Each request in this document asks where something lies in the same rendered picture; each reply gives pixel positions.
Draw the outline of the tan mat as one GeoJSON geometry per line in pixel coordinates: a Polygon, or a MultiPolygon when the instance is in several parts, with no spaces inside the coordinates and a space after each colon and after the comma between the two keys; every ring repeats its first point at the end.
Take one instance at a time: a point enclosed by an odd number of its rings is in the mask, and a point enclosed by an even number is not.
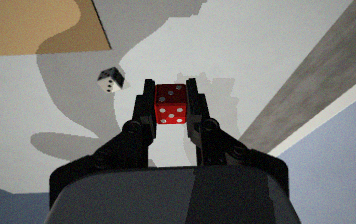
{"type": "Polygon", "coordinates": [[[93,0],[0,0],[0,56],[111,50],[93,0]]]}

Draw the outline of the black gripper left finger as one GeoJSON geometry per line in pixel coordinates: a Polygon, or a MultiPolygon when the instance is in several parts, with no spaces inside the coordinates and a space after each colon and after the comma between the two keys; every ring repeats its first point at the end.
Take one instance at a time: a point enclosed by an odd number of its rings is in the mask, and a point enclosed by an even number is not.
{"type": "Polygon", "coordinates": [[[49,178],[49,211],[63,188],[73,180],[101,170],[148,168],[148,147],[156,139],[155,81],[145,79],[136,95],[132,120],[122,132],[87,155],[55,169],[49,178]],[[142,163],[143,162],[143,163],[142,163]]]}

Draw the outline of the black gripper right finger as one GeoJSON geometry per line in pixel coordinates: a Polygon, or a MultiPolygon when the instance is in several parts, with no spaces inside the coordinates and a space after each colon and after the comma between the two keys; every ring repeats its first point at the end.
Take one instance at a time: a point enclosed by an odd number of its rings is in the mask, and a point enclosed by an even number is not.
{"type": "Polygon", "coordinates": [[[186,93],[187,134],[196,145],[197,166],[246,165],[265,170],[275,177],[289,197],[287,164],[277,157],[248,149],[243,143],[221,130],[219,122],[209,115],[205,94],[198,94],[195,78],[186,80],[186,93]]]}

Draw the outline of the white die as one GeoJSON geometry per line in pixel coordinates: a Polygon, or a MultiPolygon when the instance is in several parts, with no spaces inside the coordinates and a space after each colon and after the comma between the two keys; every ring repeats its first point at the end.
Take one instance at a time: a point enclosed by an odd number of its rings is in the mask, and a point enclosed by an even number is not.
{"type": "Polygon", "coordinates": [[[109,94],[122,90],[124,77],[116,67],[101,71],[97,83],[109,94]]]}

